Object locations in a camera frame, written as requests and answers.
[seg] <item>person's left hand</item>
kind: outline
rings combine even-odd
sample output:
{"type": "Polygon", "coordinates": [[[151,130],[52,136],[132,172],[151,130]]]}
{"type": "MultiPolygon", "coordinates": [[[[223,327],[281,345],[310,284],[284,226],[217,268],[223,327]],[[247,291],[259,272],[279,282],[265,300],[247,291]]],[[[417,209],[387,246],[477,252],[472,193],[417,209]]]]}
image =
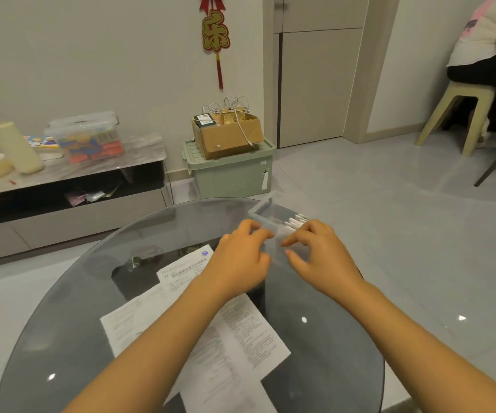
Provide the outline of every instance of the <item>person's left hand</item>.
{"type": "Polygon", "coordinates": [[[221,238],[200,277],[223,293],[224,302],[250,291],[267,276],[271,257],[259,249],[272,237],[258,222],[244,220],[231,235],[221,238]]]}

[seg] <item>gold chinese character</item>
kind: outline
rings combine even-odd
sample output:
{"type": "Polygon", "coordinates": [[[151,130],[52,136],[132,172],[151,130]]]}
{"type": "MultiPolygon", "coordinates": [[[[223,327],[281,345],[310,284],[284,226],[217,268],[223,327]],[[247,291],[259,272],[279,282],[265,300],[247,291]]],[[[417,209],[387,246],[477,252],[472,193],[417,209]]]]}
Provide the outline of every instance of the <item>gold chinese character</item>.
{"type": "Polygon", "coordinates": [[[231,44],[229,29],[223,24],[225,17],[217,10],[210,10],[210,15],[202,20],[202,35],[204,49],[219,52],[231,44]]]}

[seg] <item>glass table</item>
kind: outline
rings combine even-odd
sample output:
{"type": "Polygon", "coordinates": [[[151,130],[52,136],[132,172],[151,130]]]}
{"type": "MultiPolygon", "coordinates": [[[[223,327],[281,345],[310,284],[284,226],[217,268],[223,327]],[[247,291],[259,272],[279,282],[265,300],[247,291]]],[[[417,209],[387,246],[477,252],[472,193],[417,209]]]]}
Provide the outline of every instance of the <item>glass table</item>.
{"type": "MultiPolygon", "coordinates": [[[[215,247],[255,203],[186,202],[95,245],[24,327],[0,382],[0,413],[62,411],[114,359],[100,318],[157,284],[159,268],[202,243],[215,247]]],[[[272,257],[279,252],[276,244],[266,251],[272,257]]],[[[355,319],[284,264],[272,263],[261,289],[259,308],[291,351],[262,381],[277,411],[379,412],[384,361],[355,319]]],[[[184,411],[180,396],[163,411],[184,411]]]]}

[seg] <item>person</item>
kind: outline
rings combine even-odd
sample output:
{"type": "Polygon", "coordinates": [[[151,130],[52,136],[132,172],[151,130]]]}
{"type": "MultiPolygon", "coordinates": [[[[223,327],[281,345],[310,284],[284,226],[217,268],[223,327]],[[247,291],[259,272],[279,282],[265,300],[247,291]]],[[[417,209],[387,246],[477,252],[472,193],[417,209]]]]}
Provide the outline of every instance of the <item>person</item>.
{"type": "MultiPolygon", "coordinates": [[[[260,252],[260,247],[272,237],[269,230],[260,229],[251,220],[240,223],[231,235],[224,235],[204,271],[179,299],[64,412],[141,413],[160,409],[218,310],[265,279],[271,257],[260,252]]],[[[423,411],[496,413],[496,382],[367,283],[330,226],[311,220],[282,246],[297,242],[309,246],[311,257],[307,263],[286,250],[294,270],[360,322],[423,411]]]]}
{"type": "MultiPolygon", "coordinates": [[[[496,88],[496,0],[487,0],[466,25],[447,65],[451,81],[488,85],[496,88]]],[[[467,126],[477,99],[465,97],[443,125],[447,130],[454,124],[467,126]]],[[[484,147],[490,132],[496,133],[496,98],[477,147],[484,147]]]]}

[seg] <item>yellow bottle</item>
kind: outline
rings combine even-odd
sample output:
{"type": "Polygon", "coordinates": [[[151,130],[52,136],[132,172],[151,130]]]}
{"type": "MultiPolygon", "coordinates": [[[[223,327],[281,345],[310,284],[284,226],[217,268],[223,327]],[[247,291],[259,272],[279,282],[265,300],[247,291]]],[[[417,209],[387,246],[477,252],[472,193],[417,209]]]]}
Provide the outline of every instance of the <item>yellow bottle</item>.
{"type": "Polygon", "coordinates": [[[45,168],[37,152],[13,122],[0,123],[0,148],[20,173],[32,174],[45,168]]]}

